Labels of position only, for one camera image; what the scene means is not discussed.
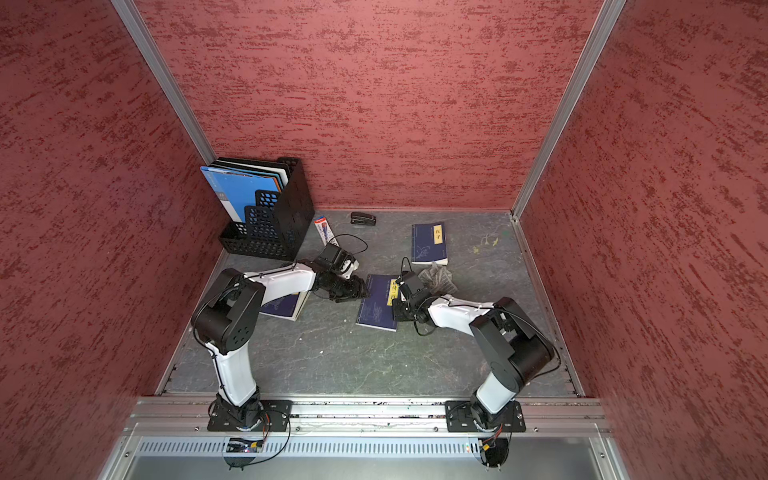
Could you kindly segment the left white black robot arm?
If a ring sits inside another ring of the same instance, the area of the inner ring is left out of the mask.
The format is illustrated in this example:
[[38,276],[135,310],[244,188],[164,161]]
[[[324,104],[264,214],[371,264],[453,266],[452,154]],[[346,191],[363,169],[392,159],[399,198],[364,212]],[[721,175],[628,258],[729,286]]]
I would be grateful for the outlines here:
[[210,431],[268,428],[268,413],[248,354],[258,316],[266,303],[317,290],[336,303],[367,296],[360,277],[313,263],[250,273],[228,268],[215,278],[190,321],[193,337],[211,355],[218,382],[209,411]]

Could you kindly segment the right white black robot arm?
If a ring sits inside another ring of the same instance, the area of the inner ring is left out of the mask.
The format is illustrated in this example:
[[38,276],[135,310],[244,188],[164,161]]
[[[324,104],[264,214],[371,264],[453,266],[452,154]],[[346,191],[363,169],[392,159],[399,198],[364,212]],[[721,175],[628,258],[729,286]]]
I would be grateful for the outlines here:
[[553,342],[509,297],[482,303],[433,293],[415,272],[406,270],[396,284],[396,320],[413,323],[421,336],[449,329],[471,336],[478,345],[490,372],[461,407],[480,431],[499,429],[517,395],[560,359]]

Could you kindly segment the aluminium mounting rail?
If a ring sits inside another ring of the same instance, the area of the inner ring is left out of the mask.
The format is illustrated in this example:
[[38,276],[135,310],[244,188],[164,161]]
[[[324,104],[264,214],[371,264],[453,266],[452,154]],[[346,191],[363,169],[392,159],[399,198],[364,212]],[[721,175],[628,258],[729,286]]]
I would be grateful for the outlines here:
[[[446,436],[443,397],[285,396],[291,425],[300,436]],[[209,394],[141,397],[123,428],[125,434],[209,436]],[[610,437],[601,401],[589,398],[523,397],[518,400],[524,436]]]

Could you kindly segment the grey striped wiping cloth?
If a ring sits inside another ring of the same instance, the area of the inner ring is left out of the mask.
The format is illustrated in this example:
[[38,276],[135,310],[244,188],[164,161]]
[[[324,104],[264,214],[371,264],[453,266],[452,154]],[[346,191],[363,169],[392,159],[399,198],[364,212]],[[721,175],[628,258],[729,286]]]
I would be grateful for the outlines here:
[[453,282],[453,275],[446,265],[433,262],[419,272],[418,278],[432,295],[454,294],[458,291]]

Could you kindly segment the blue folder in organizer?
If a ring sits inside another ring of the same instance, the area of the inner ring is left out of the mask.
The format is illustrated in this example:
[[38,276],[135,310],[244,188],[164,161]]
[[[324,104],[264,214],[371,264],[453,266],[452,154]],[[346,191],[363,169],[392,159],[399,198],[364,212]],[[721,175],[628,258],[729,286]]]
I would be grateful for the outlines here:
[[256,205],[257,191],[280,193],[283,190],[282,178],[277,173],[216,166],[203,166],[200,170],[226,212],[237,223],[246,221],[245,209]]

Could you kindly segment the dark folders in organizer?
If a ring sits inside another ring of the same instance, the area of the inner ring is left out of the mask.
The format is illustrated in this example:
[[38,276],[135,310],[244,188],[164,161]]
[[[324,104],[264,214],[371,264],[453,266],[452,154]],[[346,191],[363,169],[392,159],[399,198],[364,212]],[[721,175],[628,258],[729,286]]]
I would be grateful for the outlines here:
[[250,159],[233,159],[233,158],[219,158],[212,163],[213,167],[242,170],[248,172],[256,172],[264,175],[272,175],[277,178],[278,184],[281,188],[285,187],[290,179],[291,167],[271,161],[250,160]]

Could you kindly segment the navy book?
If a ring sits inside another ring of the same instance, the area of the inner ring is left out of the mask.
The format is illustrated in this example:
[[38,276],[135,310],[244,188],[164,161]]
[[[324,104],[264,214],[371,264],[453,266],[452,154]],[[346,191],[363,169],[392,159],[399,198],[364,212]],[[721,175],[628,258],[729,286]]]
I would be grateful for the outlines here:
[[260,310],[261,315],[296,321],[306,304],[308,292],[300,292],[277,298],[265,303]]
[[397,330],[393,302],[398,298],[399,287],[394,275],[372,274],[367,278],[367,297],[361,302],[356,324],[388,332]]
[[448,264],[445,226],[443,222],[412,226],[411,262],[417,265]]

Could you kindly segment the pencil box white blue red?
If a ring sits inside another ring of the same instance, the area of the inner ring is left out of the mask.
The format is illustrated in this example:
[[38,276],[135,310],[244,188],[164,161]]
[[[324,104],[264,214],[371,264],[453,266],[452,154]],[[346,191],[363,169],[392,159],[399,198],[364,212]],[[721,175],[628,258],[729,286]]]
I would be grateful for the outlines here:
[[333,241],[334,234],[325,216],[318,217],[313,221],[313,224],[320,235],[321,241],[324,245],[328,245]]

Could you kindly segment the black mesh file organizer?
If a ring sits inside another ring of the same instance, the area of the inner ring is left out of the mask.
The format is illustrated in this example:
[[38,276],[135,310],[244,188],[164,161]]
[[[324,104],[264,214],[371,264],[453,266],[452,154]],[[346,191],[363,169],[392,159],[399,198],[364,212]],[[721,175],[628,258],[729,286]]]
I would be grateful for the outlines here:
[[214,165],[246,172],[257,166],[284,169],[287,180],[282,190],[257,190],[255,204],[244,209],[244,221],[229,222],[219,241],[230,254],[295,260],[315,214],[302,161],[295,157],[280,157],[274,162],[219,158]]

